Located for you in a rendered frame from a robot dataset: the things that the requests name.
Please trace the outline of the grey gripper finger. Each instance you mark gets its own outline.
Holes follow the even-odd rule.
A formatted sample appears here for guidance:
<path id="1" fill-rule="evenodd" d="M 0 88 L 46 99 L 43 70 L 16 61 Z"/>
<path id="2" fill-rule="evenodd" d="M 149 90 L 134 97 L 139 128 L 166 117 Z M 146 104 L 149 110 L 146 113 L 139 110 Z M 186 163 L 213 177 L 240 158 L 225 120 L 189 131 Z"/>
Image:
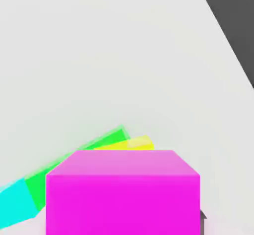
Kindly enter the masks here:
<path id="1" fill-rule="evenodd" d="M 207 219 L 207 216 L 203 213 L 203 211 L 200 211 L 200 235 L 204 235 L 204 221 Z"/>

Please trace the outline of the small magenta cube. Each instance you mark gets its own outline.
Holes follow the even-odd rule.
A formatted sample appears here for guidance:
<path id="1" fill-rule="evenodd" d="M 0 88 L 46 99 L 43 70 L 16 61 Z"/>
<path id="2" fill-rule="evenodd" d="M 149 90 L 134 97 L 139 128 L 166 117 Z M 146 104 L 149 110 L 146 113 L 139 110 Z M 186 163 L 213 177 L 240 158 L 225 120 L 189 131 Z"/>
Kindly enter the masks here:
<path id="1" fill-rule="evenodd" d="M 76 151 L 46 176 L 46 235 L 200 235 L 200 175 L 172 150 Z"/>

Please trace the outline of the small yellow cube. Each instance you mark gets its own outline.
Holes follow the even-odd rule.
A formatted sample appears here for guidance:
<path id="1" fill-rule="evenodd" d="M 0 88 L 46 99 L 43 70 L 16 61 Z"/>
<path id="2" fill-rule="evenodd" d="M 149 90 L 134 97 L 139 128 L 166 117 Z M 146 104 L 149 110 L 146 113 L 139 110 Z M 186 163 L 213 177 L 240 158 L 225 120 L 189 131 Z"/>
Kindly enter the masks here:
<path id="1" fill-rule="evenodd" d="M 154 144 L 149 136 L 143 135 L 129 140 L 96 147 L 95 150 L 154 150 Z"/>

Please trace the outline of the small cyan cube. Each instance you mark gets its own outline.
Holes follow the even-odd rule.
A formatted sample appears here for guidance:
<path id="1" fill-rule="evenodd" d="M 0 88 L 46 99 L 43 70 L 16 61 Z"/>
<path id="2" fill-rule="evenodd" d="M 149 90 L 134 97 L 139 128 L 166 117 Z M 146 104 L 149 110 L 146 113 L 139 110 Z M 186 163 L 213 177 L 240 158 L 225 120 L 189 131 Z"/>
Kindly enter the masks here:
<path id="1" fill-rule="evenodd" d="M 0 230 L 34 218 L 38 213 L 24 178 L 0 187 Z"/>

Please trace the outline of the large green box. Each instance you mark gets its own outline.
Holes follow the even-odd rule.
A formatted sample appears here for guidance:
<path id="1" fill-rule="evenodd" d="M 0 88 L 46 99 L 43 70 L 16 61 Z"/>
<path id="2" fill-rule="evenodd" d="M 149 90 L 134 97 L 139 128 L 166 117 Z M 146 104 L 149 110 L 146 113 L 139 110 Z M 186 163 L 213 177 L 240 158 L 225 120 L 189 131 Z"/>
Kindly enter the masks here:
<path id="1" fill-rule="evenodd" d="M 102 136 L 99 136 L 86 144 L 81 145 L 77 150 L 93 150 L 97 147 L 117 143 L 130 139 L 128 131 L 120 125 Z M 46 174 L 54 169 L 58 164 L 73 154 L 73 151 L 64 154 L 55 160 L 45 164 L 36 171 L 25 176 L 25 182 L 35 203 L 37 211 L 41 211 L 46 205 Z"/>

